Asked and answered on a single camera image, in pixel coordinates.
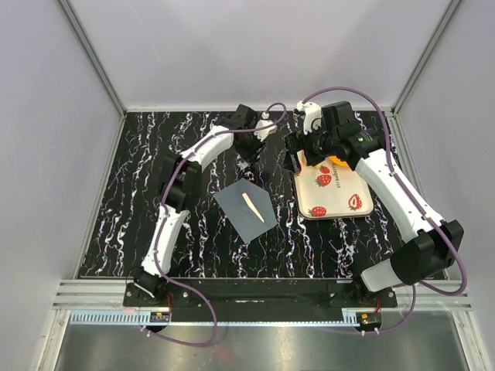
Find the beige lined letter paper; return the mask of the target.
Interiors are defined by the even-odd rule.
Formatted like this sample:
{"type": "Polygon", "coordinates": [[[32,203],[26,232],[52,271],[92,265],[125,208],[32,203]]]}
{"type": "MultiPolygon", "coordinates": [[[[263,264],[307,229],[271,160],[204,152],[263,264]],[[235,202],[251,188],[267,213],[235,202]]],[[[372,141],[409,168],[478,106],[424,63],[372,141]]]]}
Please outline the beige lined letter paper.
{"type": "Polygon", "coordinates": [[[258,208],[256,207],[256,205],[254,204],[254,202],[252,201],[251,197],[246,193],[246,192],[243,192],[242,193],[242,197],[244,199],[244,202],[246,203],[247,207],[252,211],[252,213],[254,215],[256,215],[256,217],[262,222],[262,223],[265,223],[265,219],[264,217],[261,215],[260,211],[258,210],[258,208]]]}

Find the grey paper envelope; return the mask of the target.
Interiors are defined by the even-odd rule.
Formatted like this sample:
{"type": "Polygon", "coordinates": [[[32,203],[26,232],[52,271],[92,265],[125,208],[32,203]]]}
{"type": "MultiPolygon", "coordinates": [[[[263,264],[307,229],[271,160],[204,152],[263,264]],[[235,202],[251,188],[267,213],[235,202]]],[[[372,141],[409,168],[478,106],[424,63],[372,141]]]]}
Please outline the grey paper envelope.
{"type": "Polygon", "coordinates": [[[250,243],[278,224],[268,192],[246,179],[232,183],[215,193],[213,197],[244,243],[250,243]],[[248,208],[242,197],[243,192],[251,197],[264,217],[265,223],[262,223],[248,208]]]}

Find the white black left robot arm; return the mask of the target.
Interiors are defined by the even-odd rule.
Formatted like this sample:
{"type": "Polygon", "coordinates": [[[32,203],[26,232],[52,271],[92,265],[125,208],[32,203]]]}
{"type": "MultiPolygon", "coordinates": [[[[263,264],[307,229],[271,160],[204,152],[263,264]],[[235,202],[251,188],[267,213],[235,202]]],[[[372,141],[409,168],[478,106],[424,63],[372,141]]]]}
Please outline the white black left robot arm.
{"type": "Polygon", "coordinates": [[[254,162],[264,148],[266,138],[275,130],[268,112],[258,114],[241,104],[234,113],[220,117],[192,147],[166,155],[155,230],[140,270],[133,275],[133,284],[147,304],[157,306],[166,299],[164,275],[169,273],[183,222],[198,203],[203,171],[231,148],[244,162],[254,162]]]}

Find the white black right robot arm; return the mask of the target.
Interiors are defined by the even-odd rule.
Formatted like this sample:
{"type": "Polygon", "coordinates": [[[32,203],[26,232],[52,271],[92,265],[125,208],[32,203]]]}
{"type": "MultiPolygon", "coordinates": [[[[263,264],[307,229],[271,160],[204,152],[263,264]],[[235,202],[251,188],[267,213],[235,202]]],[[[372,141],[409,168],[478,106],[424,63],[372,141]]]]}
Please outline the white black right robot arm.
{"type": "Polygon", "coordinates": [[[359,273],[351,287],[356,304],[371,305],[379,291],[422,283],[457,262],[463,227],[421,197],[391,157],[389,137],[363,129],[347,101],[321,107],[302,100],[295,110],[304,121],[285,137],[285,167],[294,175],[300,214],[308,220],[364,216],[375,192],[404,243],[359,273]]]}

